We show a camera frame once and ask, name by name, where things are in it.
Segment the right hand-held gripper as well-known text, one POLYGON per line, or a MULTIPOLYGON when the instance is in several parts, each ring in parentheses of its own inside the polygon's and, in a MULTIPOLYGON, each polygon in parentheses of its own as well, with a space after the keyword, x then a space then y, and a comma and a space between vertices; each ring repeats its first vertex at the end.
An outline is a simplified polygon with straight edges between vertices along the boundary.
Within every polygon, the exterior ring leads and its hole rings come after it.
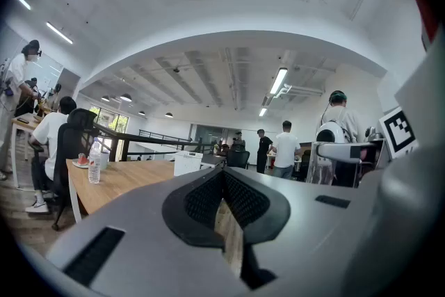
MULTIPOLYGON (((385 141, 391 160, 406 156, 415 151, 419 144, 413 129, 399 106, 381 117, 378 126, 369 127, 365 131, 365 141, 385 141)), ((316 148, 319 157, 344 163, 361 163, 362 151, 375 149, 372 143, 321 143, 316 148)))

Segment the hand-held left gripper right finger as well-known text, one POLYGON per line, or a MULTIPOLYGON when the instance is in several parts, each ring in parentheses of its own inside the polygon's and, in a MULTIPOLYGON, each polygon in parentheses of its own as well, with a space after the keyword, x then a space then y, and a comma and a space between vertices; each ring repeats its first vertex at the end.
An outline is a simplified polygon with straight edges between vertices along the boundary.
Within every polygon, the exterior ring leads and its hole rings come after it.
POLYGON ((243 231, 260 225, 265 241, 244 241, 243 274, 224 291, 342 291, 376 197, 376 173, 359 188, 310 184, 223 169, 225 191, 250 204, 243 231))

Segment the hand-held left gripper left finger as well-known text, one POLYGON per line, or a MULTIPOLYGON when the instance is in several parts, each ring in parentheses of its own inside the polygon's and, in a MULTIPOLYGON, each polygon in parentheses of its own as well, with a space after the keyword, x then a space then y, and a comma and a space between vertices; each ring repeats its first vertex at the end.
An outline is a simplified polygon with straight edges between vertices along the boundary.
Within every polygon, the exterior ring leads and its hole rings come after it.
POLYGON ((63 233, 47 259, 102 296, 244 296, 215 230, 225 175, 214 168, 135 188, 63 233))

